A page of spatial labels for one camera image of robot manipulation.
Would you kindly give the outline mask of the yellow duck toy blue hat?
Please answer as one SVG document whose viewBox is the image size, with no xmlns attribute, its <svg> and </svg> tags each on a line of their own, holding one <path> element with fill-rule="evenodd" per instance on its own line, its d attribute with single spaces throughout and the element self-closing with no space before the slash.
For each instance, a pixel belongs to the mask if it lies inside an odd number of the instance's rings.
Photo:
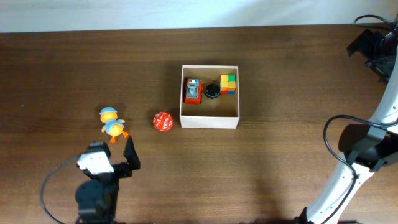
<svg viewBox="0 0 398 224">
<path fill-rule="evenodd" d="M 101 128 L 102 133 L 111 136 L 110 143 L 116 143 L 116 138 L 122 135 L 129 137 L 129 133 L 124 130 L 125 120 L 118 118 L 118 111 L 113 107 L 104 107 L 101 109 L 100 121 L 104 124 Z"/>
</svg>

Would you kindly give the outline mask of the red ball white letters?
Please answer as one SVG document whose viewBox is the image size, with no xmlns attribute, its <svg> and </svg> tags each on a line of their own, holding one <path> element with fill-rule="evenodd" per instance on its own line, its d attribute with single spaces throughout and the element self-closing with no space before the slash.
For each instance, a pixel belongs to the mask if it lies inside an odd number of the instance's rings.
<svg viewBox="0 0 398 224">
<path fill-rule="evenodd" d="M 161 111 L 155 114 L 153 125 L 156 130 L 166 132 L 174 126 L 174 119 L 169 113 Z"/>
</svg>

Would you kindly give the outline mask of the red toy car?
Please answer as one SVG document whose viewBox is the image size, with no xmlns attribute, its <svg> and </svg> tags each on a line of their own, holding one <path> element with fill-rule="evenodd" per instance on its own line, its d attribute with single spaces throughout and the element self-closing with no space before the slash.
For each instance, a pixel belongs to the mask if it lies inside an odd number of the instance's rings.
<svg viewBox="0 0 398 224">
<path fill-rule="evenodd" d="M 203 84 L 199 79 L 189 78 L 185 85 L 184 103 L 199 105 L 202 102 Z"/>
</svg>

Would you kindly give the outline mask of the small black round tin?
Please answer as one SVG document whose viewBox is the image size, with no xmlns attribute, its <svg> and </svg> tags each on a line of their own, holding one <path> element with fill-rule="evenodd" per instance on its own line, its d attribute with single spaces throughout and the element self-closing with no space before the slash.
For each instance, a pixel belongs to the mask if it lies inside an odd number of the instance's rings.
<svg viewBox="0 0 398 224">
<path fill-rule="evenodd" d="M 205 95 L 210 99 L 217 98 L 220 95 L 220 87 L 214 83 L 207 85 Z"/>
</svg>

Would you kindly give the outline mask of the multicoloured puzzle cube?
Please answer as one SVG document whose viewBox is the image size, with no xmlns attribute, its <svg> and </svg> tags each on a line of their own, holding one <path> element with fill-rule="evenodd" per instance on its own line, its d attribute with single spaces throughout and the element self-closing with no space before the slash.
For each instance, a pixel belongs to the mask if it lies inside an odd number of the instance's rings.
<svg viewBox="0 0 398 224">
<path fill-rule="evenodd" d="M 233 95 L 236 91 L 236 75 L 220 75 L 220 93 L 222 95 Z"/>
</svg>

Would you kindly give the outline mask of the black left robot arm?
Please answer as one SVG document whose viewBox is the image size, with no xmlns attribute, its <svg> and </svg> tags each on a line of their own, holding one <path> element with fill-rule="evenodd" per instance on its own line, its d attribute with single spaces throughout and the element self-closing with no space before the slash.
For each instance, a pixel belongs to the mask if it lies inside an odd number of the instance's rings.
<svg viewBox="0 0 398 224">
<path fill-rule="evenodd" d="M 125 162 L 112 164 L 111 151 L 105 142 L 93 142 L 79 156 L 77 168 L 90 179 L 76 190 L 77 223 L 115 223 L 119 181 L 132 176 L 141 168 L 132 137 L 127 138 L 123 156 Z"/>
</svg>

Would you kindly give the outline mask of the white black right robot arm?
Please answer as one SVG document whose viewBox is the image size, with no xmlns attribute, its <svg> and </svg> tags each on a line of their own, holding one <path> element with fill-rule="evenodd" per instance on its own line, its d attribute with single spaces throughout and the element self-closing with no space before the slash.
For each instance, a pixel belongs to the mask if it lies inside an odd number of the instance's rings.
<svg viewBox="0 0 398 224">
<path fill-rule="evenodd" d="M 294 223 L 338 223 L 358 189 L 384 166 L 397 162 L 397 67 L 393 67 L 381 102 L 369 120 L 349 115 L 338 153 L 338 163 L 321 194 Z"/>
</svg>

